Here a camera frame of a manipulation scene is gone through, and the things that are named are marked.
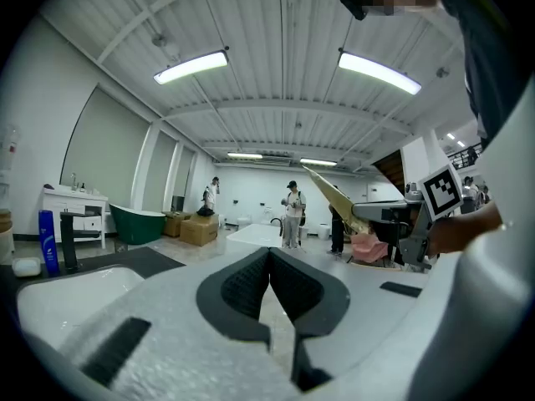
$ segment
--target yellow board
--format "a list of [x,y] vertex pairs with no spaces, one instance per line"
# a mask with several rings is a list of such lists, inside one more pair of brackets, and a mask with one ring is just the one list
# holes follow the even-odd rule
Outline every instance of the yellow board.
[[329,204],[340,214],[342,219],[357,233],[369,233],[369,223],[367,220],[362,220],[353,215],[353,202],[344,195],[340,190],[334,187],[331,183],[325,180],[317,172],[310,170],[306,166],[303,167],[310,175],[314,184],[324,194]]

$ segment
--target blue bottle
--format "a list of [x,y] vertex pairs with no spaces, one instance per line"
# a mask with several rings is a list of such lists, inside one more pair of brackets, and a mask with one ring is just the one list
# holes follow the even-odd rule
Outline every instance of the blue bottle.
[[56,238],[54,237],[54,215],[52,211],[39,211],[39,240],[48,274],[59,273]]

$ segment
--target white cabinet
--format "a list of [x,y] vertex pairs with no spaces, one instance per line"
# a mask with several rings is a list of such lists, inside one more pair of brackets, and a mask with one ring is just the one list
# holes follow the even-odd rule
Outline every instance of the white cabinet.
[[104,219],[108,198],[101,195],[89,195],[80,191],[71,191],[65,185],[56,185],[53,190],[43,188],[43,209],[53,212],[53,233],[56,242],[61,242],[60,213],[71,212],[85,216],[87,211],[98,211],[98,216],[73,218],[73,229],[76,231],[99,231],[98,238],[74,238],[79,241],[101,241],[106,248],[104,238]]

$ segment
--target fluorescent light fixture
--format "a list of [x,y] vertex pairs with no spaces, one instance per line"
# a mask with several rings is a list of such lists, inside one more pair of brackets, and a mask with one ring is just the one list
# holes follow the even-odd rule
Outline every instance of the fluorescent light fixture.
[[330,162],[328,160],[301,159],[300,162],[310,165],[336,166],[336,162]]
[[165,69],[154,76],[154,80],[159,84],[166,84],[171,80],[179,79],[180,77],[189,74],[198,73],[200,71],[215,69],[216,67],[224,67],[228,64],[227,55],[222,50],[203,55],[198,58],[190,59],[183,63],[175,65],[170,69]]
[[374,63],[369,59],[352,55],[351,53],[342,52],[338,66],[342,69],[353,70],[383,80],[384,82],[393,84],[412,95],[418,94],[421,89],[420,84],[413,79],[409,79],[404,74],[389,69],[380,63]]
[[227,153],[228,157],[239,157],[242,159],[261,159],[262,155],[257,155],[255,153]]

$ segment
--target black countertop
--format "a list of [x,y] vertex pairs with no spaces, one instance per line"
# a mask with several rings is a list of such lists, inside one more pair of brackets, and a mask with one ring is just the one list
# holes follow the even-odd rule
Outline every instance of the black countertop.
[[56,277],[75,275],[77,273],[91,272],[102,267],[124,266],[132,269],[144,279],[152,277],[157,273],[165,272],[170,269],[185,266],[178,261],[172,260],[167,256],[154,251],[149,247],[137,248],[135,250],[116,252],[105,256],[96,256],[90,258],[78,259],[79,268],[68,271],[64,263],[59,263],[59,274],[49,275],[44,263],[41,264],[41,273],[36,277],[16,277],[9,265],[0,266],[0,295],[3,302],[13,316],[17,316],[17,293],[21,286],[40,282]]

